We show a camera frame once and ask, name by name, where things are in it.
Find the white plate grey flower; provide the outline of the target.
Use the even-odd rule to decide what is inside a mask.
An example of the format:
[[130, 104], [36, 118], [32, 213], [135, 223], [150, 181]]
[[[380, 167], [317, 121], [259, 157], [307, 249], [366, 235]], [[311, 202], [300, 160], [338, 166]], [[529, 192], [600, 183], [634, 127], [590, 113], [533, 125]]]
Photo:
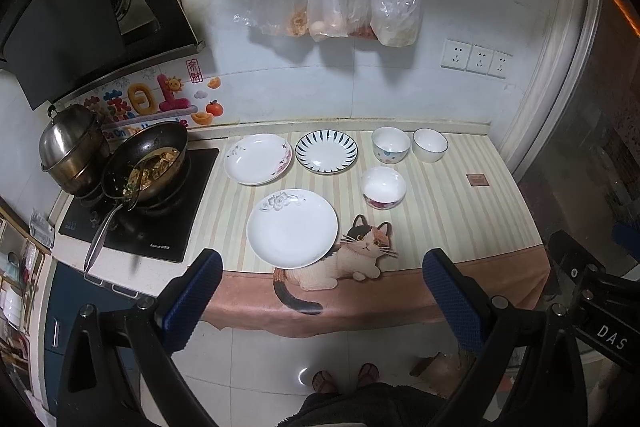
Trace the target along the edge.
[[275, 268], [293, 270], [312, 265], [334, 246], [337, 214], [317, 193], [286, 188], [264, 197], [246, 226], [255, 255]]

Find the white bowl red flowers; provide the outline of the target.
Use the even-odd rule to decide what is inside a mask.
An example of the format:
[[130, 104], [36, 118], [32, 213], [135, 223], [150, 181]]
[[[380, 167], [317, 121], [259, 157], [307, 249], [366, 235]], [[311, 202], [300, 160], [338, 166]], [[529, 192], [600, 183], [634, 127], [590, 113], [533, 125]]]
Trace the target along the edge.
[[407, 193], [407, 183], [401, 174], [385, 166], [365, 171], [360, 178], [360, 188], [366, 203], [379, 210], [398, 206]]

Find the white plate pink flowers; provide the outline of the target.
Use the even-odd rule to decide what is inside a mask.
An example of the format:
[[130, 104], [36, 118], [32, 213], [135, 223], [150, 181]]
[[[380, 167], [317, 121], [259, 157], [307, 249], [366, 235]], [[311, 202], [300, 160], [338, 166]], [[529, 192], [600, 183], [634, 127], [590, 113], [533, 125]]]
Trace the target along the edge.
[[288, 141], [271, 133], [246, 136], [224, 156], [224, 171], [236, 183], [257, 186], [278, 179], [293, 156]]

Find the black induction cooktop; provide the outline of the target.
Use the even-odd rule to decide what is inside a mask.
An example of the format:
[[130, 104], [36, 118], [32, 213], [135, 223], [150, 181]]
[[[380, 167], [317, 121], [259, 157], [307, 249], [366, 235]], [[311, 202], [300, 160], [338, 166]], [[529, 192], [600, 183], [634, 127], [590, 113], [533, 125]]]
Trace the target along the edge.
[[[180, 262], [186, 254], [198, 206], [219, 150], [188, 150], [176, 179], [162, 194], [140, 202], [133, 210], [122, 208], [114, 216], [104, 246], [124, 253]], [[113, 199], [73, 199], [58, 233], [89, 243], [108, 213]]]

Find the sandalled foot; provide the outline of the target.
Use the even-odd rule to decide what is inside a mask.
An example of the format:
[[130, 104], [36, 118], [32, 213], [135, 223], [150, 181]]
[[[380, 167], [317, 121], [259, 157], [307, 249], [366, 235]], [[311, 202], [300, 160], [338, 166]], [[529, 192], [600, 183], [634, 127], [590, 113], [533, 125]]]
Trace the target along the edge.
[[379, 380], [380, 372], [376, 365], [373, 363], [364, 363], [359, 369], [356, 387], [362, 388], [370, 384], [375, 384]]
[[332, 375], [327, 371], [319, 371], [312, 377], [312, 389], [318, 395], [337, 392], [337, 387]]

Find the calico cat plush mat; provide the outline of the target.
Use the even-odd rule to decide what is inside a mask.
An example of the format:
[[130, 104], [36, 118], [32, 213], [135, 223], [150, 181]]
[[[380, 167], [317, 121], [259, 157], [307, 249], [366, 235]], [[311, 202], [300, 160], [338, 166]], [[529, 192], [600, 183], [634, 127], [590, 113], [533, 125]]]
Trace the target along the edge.
[[272, 286], [283, 306], [304, 315], [319, 315], [321, 303], [300, 299], [288, 289], [288, 283], [301, 291], [333, 291], [340, 280], [363, 282], [381, 276], [378, 260], [397, 258], [392, 248], [393, 227], [390, 222], [370, 225], [366, 217], [358, 215], [341, 240], [320, 260], [299, 269], [275, 269]]

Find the small brown square coaster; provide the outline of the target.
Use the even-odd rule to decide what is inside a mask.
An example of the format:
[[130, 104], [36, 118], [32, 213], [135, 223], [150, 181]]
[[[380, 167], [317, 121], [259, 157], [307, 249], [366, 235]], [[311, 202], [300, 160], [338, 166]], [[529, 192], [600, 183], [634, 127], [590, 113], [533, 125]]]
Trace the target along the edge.
[[468, 179], [469, 184], [472, 187], [480, 187], [480, 186], [488, 186], [489, 181], [484, 175], [484, 173], [468, 173], [466, 175], [466, 179]]

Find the black wok with food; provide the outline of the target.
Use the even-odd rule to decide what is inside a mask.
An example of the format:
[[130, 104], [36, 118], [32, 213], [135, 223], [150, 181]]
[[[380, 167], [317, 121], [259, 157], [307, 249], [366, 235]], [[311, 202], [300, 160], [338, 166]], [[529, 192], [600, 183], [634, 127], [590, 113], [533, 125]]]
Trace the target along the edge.
[[82, 271], [88, 274], [100, 252], [111, 222], [122, 211], [160, 196], [177, 178], [186, 159], [188, 132], [178, 122], [147, 127], [116, 148], [102, 178], [104, 196], [114, 202], [93, 235]]

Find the left sandalled foot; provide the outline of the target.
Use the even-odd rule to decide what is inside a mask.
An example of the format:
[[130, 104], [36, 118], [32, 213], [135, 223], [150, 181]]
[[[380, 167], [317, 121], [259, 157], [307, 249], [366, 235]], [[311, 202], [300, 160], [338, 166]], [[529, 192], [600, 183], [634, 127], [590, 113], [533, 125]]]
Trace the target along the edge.
[[312, 389], [318, 395], [337, 392], [337, 387], [332, 375], [327, 371], [319, 371], [312, 377]]

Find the white bowl dark rim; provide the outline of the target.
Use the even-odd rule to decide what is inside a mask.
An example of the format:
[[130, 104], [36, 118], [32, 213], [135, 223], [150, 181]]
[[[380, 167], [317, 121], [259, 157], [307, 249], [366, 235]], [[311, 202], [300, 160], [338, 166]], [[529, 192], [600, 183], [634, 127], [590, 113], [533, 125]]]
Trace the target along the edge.
[[420, 161], [435, 164], [449, 148], [446, 136], [434, 129], [416, 129], [412, 136], [412, 151]]

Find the wooden shelf with dishes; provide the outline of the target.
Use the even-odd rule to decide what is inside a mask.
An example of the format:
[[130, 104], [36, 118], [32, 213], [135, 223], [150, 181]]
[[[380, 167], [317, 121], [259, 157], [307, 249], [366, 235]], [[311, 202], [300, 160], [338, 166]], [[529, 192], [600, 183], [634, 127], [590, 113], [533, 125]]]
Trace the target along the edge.
[[15, 386], [32, 391], [29, 325], [37, 281], [50, 249], [1, 199], [1, 362]]

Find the white bowl blue dots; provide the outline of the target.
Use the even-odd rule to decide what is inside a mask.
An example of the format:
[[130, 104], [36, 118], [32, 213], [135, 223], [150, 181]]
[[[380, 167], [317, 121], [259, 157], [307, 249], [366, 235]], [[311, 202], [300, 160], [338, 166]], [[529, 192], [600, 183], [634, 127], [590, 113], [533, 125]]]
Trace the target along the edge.
[[374, 156], [385, 165], [396, 165], [404, 160], [411, 147], [409, 135], [394, 127], [375, 129], [371, 141]]

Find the stainless steel pot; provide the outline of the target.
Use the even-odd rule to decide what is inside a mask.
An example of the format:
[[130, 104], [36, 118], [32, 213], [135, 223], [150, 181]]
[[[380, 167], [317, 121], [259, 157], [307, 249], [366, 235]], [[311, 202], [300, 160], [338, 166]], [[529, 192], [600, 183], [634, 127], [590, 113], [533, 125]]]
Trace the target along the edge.
[[47, 114], [50, 121], [39, 140], [41, 170], [64, 192], [85, 198], [100, 185], [110, 157], [103, 118], [79, 104], [50, 105]]

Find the white plate blue stripes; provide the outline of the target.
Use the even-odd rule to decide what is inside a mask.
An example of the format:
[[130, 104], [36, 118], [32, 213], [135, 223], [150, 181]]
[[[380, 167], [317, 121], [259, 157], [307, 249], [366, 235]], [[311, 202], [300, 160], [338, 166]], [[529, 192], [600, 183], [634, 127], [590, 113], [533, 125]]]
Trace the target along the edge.
[[332, 176], [355, 164], [358, 146], [344, 132], [322, 129], [311, 131], [298, 140], [295, 157], [305, 169], [322, 176]]

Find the plastic bag red contents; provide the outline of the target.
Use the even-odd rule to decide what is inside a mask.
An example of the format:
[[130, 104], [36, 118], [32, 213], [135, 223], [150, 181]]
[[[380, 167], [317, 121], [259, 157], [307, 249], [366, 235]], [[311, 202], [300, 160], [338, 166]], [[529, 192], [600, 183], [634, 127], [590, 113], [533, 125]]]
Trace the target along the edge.
[[371, 27], [371, 0], [349, 0], [347, 31], [352, 38], [376, 40]]

